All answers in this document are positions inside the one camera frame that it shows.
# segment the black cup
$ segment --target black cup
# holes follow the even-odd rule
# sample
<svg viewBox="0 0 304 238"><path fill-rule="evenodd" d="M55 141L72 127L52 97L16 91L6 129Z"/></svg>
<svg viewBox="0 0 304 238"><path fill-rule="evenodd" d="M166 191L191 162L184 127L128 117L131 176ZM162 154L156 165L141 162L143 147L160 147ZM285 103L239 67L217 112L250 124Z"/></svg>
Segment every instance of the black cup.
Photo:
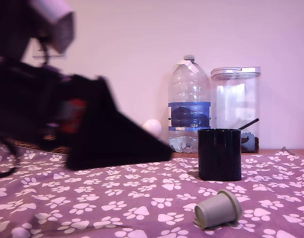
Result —
<svg viewBox="0 0 304 238"><path fill-rule="evenodd" d="M198 131L199 177L207 181L241 180L241 131Z"/></svg>

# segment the plastic storage container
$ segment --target plastic storage container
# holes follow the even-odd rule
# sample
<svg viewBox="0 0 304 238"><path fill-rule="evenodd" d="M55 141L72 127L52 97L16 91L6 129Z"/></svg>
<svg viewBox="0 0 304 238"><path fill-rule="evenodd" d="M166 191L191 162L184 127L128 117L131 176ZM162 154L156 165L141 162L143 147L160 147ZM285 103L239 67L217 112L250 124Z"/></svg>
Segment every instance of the plastic storage container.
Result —
<svg viewBox="0 0 304 238"><path fill-rule="evenodd" d="M214 128L239 129L258 118L260 67L226 67L211 71ZM259 151L259 123L241 133L241 151Z"/></svg>
<svg viewBox="0 0 304 238"><path fill-rule="evenodd" d="M178 63L168 87L169 145L176 152L197 153L197 131L210 128L210 84L193 55Z"/></svg>

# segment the blue bottle label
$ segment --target blue bottle label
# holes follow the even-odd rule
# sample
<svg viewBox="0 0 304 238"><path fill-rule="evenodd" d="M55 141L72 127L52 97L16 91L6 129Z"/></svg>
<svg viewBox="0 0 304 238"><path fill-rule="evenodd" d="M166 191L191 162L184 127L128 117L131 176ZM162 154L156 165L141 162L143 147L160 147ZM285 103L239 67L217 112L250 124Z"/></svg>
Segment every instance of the blue bottle label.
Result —
<svg viewBox="0 0 304 238"><path fill-rule="evenodd" d="M210 102L168 104L168 129L198 131L210 128Z"/></svg>

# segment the large plastic water bottle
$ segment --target large plastic water bottle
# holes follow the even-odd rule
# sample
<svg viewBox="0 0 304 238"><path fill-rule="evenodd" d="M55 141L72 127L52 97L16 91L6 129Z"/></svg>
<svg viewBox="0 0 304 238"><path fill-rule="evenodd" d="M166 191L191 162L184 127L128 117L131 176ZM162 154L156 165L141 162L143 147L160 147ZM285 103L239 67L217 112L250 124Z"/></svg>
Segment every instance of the large plastic water bottle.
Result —
<svg viewBox="0 0 304 238"><path fill-rule="evenodd" d="M169 145L176 152L197 153L197 131L210 128L210 84L193 55L178 63L168 88Z"/></svg>

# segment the bedspread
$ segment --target bedspread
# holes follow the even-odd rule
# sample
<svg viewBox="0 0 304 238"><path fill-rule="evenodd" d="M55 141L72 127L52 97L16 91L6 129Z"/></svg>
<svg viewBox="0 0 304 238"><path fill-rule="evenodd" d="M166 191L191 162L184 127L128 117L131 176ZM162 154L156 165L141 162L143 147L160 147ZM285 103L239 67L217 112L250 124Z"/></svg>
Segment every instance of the bedspread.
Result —
<svg viewBox="0 0 304 238"><path fill-rule="evenodd" d="M286 151L243 154L242 180L220 182L197 178L197 158L70 171L65 155L19 149L0 179L0 238L304 237L304 158ZM13 159L0 145L0 171ZM194 207L221 189L243 215L203 230Z"/></svg>

